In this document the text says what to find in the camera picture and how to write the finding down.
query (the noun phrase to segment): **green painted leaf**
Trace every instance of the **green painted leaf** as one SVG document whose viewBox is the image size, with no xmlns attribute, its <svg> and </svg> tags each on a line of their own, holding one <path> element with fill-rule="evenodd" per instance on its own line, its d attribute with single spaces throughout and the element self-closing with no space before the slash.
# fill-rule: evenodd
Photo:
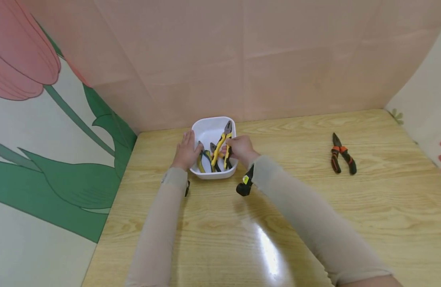
<svg viewBox="0 0 441 287">
<path fill-rule="evenodd" d="M 42 170 L 61 199 L 81 208 L 112 206 L 120 185 L 120 179 L 112 167 L 95 163 L 62 163 L 22 151 Z"/>
<path fill-rule="evenodd" d="M 137 140 L 137 136 L 134 133 L 134 131 L 130 128 L 130 126 L 124 121 L 122 120 L 121 117 L 119 117 L 118 115 L 112 113 L 112 115 L 114 116 L 116 122 L 118 123 L 118 126 L 120 127 L 122 133 L 123 133 L 123 137 L 126 141 L 126 145 L 130 150 L 133 150 L 134 145 L 136 143 Z"/>
<path fill-rule="evenodd" d="M 115 161 L 114 161 L 115 172 L 117 173 L 118 177 L 122 179 L 126 169 L 126 165 L 128 164 L 128 161 L 130 160 L 130 157 L 132 155 L 132 151 L 130 151 L 129 148 L 123 146 L 116 139 L 114 139 L 114 146 L 115 146 Z"/>
<path fill-rule="evenodd" d="M 85 91 L 85 97 L 87 97 L 88 105 L 97 118 L 112 113 L 111 108 L 109 108 L 106 102 L 98 95 L 98 93 L 96 93 L 93 88 L 90 88 L 84 84 L 83 90 Z"/>
<path fill-rule="evenodd" d="M 98 242 L 106 214 L 84 211 L 57 196 L 41 172 L 0 162 L 0 203 Z"/>
<path fill-rule="evenodd" d="M 88 209 L 82 208 L 85 211 L 97 213 L 97 214 L 109 214 L 111 208 L 101 208 L 101 209 Z"/>
<path fill-rule="evenodd" d="M 118 127 L 118 124 L 114 121 L 114 117 L 111 114 L 100 116 L 93 121 L 92 125 L 102 127 L 112 136 L 113 139 L 120 142 L 120 144 L 127 146 L 126 141 L 120 131 L 120 128 Z"/>
<path fill-rule="evenodd" d="M 131 151 L 136 142 L 136 135 L 130 129 L 128 124 L 117 115 L 103 115 L 94 120 L 94 126 L 99 126 L 108 131 L 108 133 L 121 145 L 128 147 Z"/>
<path fill-rule="evenodd" d="M 45 36 L 47 36 L 49 42 L 51 43 L 51 45 L 53 46 L 53 48 L 55 49 L 55 52 L 60 55 L 61 57 L 64 58 L 63 52 L 61 52 L 61 49 L 58 48 L 58 45 L 56 45 L 56 43 L 53 41 L 53 39 L 51 39 L 51 37 L 49 36 L 49 34 L 42 28 L 42 26 L 39 27 L 42 29 L 43 33 L 45 34 Z"/>
</svg>

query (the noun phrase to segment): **wooden table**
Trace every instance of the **wooden table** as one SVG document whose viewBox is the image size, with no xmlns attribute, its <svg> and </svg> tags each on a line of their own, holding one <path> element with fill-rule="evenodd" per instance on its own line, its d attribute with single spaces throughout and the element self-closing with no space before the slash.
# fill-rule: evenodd
<svg viewBox="0 0 441 287">
<path fill-rule="evenodd" d="M 237 124 L 255 148 L 318 190 L 404 286 L 441 286 L 441 175 L 383 110 Z M 84 287 L 122 286 L 147 211 L 183 130 L 139 135 Z M 336 132 L 358 165 L 329 163 Z M 173 253 L 172 286 L 330 286 L 323 267 L 255 188 L 191 177 Z"/>
</svg>

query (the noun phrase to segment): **hand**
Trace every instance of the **hand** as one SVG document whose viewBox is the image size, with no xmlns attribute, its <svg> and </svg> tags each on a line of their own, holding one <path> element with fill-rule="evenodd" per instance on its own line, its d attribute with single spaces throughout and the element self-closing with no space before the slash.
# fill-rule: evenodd
<svg viewBox="0 0 441 287">
<path fill-rule="evenodd" d="M 193 150 L 195 144 L 195 133 L 193 130 L 187 131 L 182 136 L 181 143 L 176 146 L 176 155 L 173 159 L 173 164 L 170 167 L 179 167 L 187 171 L 196 162 L 197 157 L 203 150 L 203 144 L 198 143 L 197 148 Z"/>
<path fill-rule="evenodd" d="M 232 147 L 231 157 L 239 160 L 246 169 L 256 158 L 260 157 L 260 154 L 254 151 L 249 136 L 237 136 L 233 139 L 227 139 L 226 144 Z M 227 147 L 223 146 L 222 153 L 225 154 L 226 151 Z"/>
</svg>

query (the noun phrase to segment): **white plastic container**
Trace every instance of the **white plastic container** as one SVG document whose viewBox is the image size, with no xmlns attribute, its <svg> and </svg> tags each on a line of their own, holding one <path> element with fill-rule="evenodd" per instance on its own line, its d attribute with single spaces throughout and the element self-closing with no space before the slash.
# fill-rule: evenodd
<svg viewBox="0 0 441 287">
<path fill-rule="evenodd" d="M 228 121 L 232 121 L 232 137 L 236 137 L 235 122 L 229 117 L 202 118 L 194 123 L 192 129 L 195 132 L 195 146 L 200 141 L 205 149 L 210 151 L 209 144 L 211 142 L 217 144 Z M 206 157 L 202 157 L 202 165 L 206 173 L 200 172 L 196 163 L 191 167 L 190 171 L 201 179 L 224 179 L 231 177 L 238 165 L 238 161 L 233 158 L 230 159 L 230 163 L 233 167 L 229 170 L 224 170 L 224 160 L 219 158 L 217 164 L 221 169 L 220 172 L 211 172 L 211 163 L 209 163 Z"/>
</svg>

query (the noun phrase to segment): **wall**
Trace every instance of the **wall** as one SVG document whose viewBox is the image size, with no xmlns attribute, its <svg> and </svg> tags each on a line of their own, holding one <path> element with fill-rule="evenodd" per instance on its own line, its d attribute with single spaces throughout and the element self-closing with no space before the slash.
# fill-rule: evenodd
<svg viewBox="0 0 441 287">
<path fill-rule="evenodd" d="M 386 108 L 441 169 L 441 34 Z"/>
<path fill-rule="evenodd" d="M 23 0 L 135 131 L 383 108 L 441 0 Z"/>
<path fill-rule="evenodd" d="M 0 287 L 81 285 L 136 141 L 76 73 L 0 0 Z"/>
</svg>

